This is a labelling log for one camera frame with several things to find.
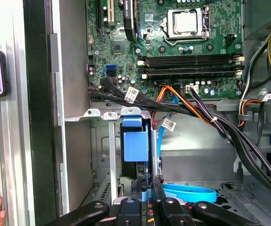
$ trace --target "chip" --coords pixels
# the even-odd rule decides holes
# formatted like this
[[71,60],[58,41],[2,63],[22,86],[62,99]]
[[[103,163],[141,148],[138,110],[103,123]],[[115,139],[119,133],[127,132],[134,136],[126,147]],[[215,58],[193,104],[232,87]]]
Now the chip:
[[125,51],[124,47],[125,47],[124,40],[111,41],[111,52],[113,55],[123,54]]

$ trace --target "motherboard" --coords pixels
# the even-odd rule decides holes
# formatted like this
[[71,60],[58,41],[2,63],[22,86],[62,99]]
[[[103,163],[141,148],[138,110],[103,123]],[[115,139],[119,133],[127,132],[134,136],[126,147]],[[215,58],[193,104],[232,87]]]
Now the motherboard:
[[156,99],[241,96],[241,0],[87,0],[88,77]]

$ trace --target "cable tie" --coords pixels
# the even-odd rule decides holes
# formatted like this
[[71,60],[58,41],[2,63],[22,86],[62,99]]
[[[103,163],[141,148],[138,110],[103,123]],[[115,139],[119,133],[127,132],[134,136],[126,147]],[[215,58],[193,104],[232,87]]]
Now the cable tie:
[[217,117],[214,117],[212,120],[211,120],[211,123],[217,121]]

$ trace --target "cable bundle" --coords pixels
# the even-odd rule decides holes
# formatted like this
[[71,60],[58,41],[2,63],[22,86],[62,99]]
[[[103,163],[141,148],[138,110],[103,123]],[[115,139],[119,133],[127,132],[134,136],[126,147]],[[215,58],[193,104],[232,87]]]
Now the cable bundle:
[[[148,110],[151,112],[182,113],[193,117],[198,117],[205,123],[215,127],[218,130],[220,136],[228,139],[231,145],[236,148],[236,151],[247,170],[271,191],[271,165],[264,157],[260,149],[247,135],[240,131],[237,126],[233,125],[225,117],[210,112],[203,100],[193,89],[190,89],[189,93],[196,101],[197,106],[193,106],[191,102],[187,100],[181,93],[174,90],[170,86],[165,86],[161,90],[157,101],[152,100],[145,95],[138,94],[134,103],[131,104],[124,100],[125,93],[119,90],[114,84],[112,84],[107,77],[101,79],[100,83],[109,91],[109,94],[102,93],[97,89],[89,88],[89,94],[91,96],[110,100],[127,107],[139,107],[142,110]],[[175,94],[182,102],[182,104],[162,102],[164,100],[166,91],[170,91]],[[257,164],[256,160],[251,154],[251,151],[257,156],[266,171],[262,170],[261,167]]]

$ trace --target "expansion card slot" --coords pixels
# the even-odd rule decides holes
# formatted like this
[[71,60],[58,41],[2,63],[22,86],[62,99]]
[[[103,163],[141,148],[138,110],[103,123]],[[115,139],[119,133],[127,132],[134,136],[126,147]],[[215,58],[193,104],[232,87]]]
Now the expansion card slot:
[[115,25],[115,14],[114,14],[114,3],[113,0],[107,0],[107,15],[108,15],[108,24],[110,26]]
[[96,0],[96,26],[100,37],[102,37],[102,0]]
[[212,68],[177,68],[177,69],[151,69],[138,70],[142,79],[178,79],[178,78],[204,78],[204,77],[233,77],[242,70],[241,66],[212,67]]
[[187,55],[187,56],[140,56],[138,65],[146,67],[181,67],[181,66],[204,66],[204,65],[231,65],[242,61],[239,54],[216,54],[216,55]]

